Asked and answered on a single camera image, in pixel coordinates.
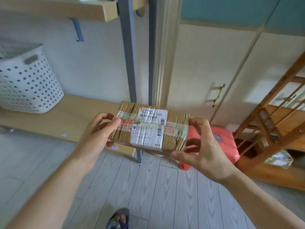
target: slipper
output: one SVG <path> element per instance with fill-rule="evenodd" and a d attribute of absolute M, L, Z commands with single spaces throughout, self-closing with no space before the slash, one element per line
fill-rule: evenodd
<path fill-rule="evenodd" d="M 122 223 L 120 221 L 114 221 L 113 219 L 117 215 L 125 215 L 126 223 Z M 118 228 L 128 229 L 128 225 L 129 225 L 129 210 L 128 210 L 128 208 L 121 208 L 121 209 L 118 209 L 109 219 L 106 229 L 118 229 Z"/>

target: basket handle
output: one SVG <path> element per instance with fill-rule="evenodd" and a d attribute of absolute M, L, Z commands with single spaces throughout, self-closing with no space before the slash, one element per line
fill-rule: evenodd
<path fill-rule="evenodd" d="M 27 59 L 24 60 L 24 63 L 26 65 L 30 65 L 32 62 L 35 62 L 38 60 L 38 55 L 33 55 L 31 57 L 28 57 Z"/>

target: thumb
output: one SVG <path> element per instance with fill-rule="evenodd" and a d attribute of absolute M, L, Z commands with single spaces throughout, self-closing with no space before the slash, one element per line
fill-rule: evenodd
<path fill-rule="evenodd" d="M 171 152 L 170 156 L 179 161 L 183 162 L 184 164 L 194 166 L 196 163 L 196 156 L 187 154 L 185 152 L 180 152 L 180 151 L 173 151 Z"/>
<path fill-rule="evenodd" d="M 102 130 L 100 130 L 99 132 L 100 132 L 101 134 L 106 135 L 107 138 L 108 138 L 108 136 L 109 136 L 114 130 L 116 130 L 116 128 L 120 125 L 120 123 L 121 123 L 121 119 L 118 118 L 118 117 L 114 117 L 114 118 L 112 119 L 112 121 L 110 121 L 110 122 L 109 122 Z"/>

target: cabinet door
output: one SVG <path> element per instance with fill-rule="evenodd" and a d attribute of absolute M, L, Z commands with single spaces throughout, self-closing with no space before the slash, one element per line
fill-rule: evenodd
<path fill-rule="evenodd" d="M 209 120 L 220 88 L 225 84 L 217 105 L 254 36 L 251 31 L 180 25 L 167 108 Z"/>
<path fill-rule="evenodd" d="M 261 34 L 212 124 L 235 131 L 304 50 L 305 37 Z M 304 77 L 304 71 L 298 76 Z M 279 105 L 297 86 L 296 83 L 289 83 L 270 104 Z M 304 89 L 297 94 L 301 97 Z"/>

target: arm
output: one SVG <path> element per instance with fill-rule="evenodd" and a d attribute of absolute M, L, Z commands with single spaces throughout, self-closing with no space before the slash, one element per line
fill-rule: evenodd
<path fill-rule="evenodd" d="M 101 123 L 103 119 L 112 121 Z M 71 155 L 40 186 L 6 228 L 61 228 L 82 178 L 93 168 L 105 145 L 111 145 L 109 134 L 120 122 L 111 114 L 97 115 L 86 127 Z"/>
<path fill-rule="evenodd" d="M 240 172 L 226 157 L 214 139 L 207 120 L 190 120 L 201 139 L 190 139 L 187 146 L 196 145 L 185 152 L 173 151 L 171 157 L 192 165 L 209 179 L 222 184 L 237 200 L 257 229 L 305 228 L 305 223 L 275 198 L 260 189 L 250 178 Z M 192 156 L 188 152 L 199 152 Z"/>

